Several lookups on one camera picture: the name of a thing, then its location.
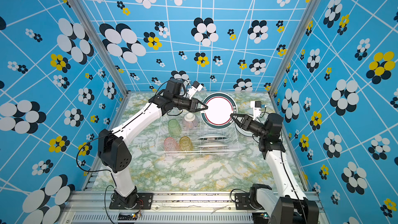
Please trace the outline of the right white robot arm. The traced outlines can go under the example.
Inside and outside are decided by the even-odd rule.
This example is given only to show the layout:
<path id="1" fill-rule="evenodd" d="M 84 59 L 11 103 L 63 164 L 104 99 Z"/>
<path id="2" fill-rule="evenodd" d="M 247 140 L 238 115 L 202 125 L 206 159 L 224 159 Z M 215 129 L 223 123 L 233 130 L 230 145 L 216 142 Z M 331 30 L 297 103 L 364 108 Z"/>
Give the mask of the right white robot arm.
<path id="1" fill-rule="evenodd" d="M 319 207 L 298 186 L 287 162 L 286 149 L 280 138 L 283 117 L 271 113 L 264 123 L 247 114 L 231 114 L 230 117 L 242 130 L 259 138 L 259 151 L 271 169 L 278 192 L 275 195 L 270 186 L 253 184 L 249 191 L 251 207 L 264 209 L 269 224 L 317 224 Z"/>

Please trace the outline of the white plate green red rim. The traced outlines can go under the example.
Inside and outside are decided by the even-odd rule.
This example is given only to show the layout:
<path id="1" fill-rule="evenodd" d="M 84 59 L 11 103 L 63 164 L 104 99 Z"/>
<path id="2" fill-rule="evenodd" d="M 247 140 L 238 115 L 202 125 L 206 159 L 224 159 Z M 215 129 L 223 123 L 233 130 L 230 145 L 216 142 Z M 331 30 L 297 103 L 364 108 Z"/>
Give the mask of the white plate green red rim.
<path id="1" fill-rule="evenodd" d="M 210 94 L 203 100 L 203 103 L 208 108 L 201 111 L 201 117 L 210 128 L 228 128 L 233 123 L 230 115 L 238 112 L 235 100 L 222 92 Z"/>

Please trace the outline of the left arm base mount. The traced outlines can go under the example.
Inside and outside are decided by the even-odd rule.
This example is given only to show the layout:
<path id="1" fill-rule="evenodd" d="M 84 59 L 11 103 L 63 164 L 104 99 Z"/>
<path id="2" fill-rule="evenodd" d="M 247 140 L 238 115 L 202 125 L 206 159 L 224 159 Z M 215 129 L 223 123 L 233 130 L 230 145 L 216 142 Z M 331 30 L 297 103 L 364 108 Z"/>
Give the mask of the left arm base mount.
<path id="1" fill-rule="evenodd" d="M 122 197 L 116 191 L 111 196 L 110 209 L 125 210 L 125 209 L 151 209 L 153 201 L 153 193 L 132 193 L 128 197 Z"/>

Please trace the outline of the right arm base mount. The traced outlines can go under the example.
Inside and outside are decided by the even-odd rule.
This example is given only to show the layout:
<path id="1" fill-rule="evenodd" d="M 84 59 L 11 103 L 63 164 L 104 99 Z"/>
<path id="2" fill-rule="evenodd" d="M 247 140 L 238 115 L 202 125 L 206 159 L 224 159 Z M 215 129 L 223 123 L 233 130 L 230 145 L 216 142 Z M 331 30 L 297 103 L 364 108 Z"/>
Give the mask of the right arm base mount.
<path id="1" fill-rule="evenodd" d="M 249 193 L 234 193 L 233 200 L 237 210 L 256 210 L 251 204 Z"/>

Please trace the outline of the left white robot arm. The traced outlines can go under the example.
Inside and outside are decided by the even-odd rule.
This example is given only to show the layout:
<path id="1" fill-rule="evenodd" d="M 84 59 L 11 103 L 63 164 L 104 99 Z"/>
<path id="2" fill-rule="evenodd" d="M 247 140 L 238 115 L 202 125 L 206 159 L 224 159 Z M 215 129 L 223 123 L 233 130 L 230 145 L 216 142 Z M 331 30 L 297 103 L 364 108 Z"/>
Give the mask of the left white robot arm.
<path id="1" fill-rule="evenodd" d="M 203 89 L 197 81 L 187 88 L 182 79 L 171 78 L 165 89 L 156 92 L 133 117 L 111 130 L 103 129 L 98 137 L 97 156 L 111 172 L 116 197 L 127 202 L 137 201 L 137 186 L 133 183 L 130 163 L 133 160 L 131 146 L 136 138 L 153 122 L 173 109 L 197 113 L 208 106 L 194 95 Z"/>

